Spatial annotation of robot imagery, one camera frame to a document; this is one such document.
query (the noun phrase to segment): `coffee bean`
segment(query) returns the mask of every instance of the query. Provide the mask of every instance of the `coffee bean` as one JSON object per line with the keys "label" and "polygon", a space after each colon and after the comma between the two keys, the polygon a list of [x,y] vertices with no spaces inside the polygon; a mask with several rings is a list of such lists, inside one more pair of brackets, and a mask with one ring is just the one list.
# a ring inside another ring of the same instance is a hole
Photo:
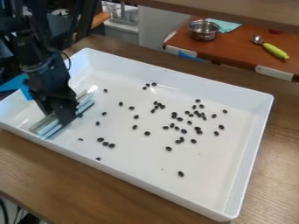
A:
{"label": "coffee bean", "polygon": [[178,173],[178,176],[180,176],[181,178],[184,176],[184,173],[182,171],[179,171]]}

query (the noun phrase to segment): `blue paper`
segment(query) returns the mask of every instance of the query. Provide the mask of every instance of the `blue paper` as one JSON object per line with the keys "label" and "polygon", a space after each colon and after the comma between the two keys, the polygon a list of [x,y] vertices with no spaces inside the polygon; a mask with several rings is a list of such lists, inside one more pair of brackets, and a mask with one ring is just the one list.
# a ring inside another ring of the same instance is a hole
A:
{"label": "blue paper", "polygon": [[235,24],[227,21],[222,21],[218,19],[213,19],[213,18],[208,18],[206,19],[208,22],[212,22],[220,27],[219,32],[225,33],[225,32],[230,32],[238,27],[242,26],[242,24]]}

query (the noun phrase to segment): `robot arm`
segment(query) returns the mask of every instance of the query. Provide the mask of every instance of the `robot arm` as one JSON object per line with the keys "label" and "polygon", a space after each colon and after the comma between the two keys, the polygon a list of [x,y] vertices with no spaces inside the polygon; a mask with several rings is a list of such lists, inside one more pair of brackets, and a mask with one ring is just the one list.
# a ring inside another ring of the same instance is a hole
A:
{"label": "robot arm", "polygon": [[[30,15],[24,15],[26,6]],[[28,74],[32,99],[64,126],[76,117],[76,94],[60,52],[51,48],[44,0],[0,0],[0,39]]]}

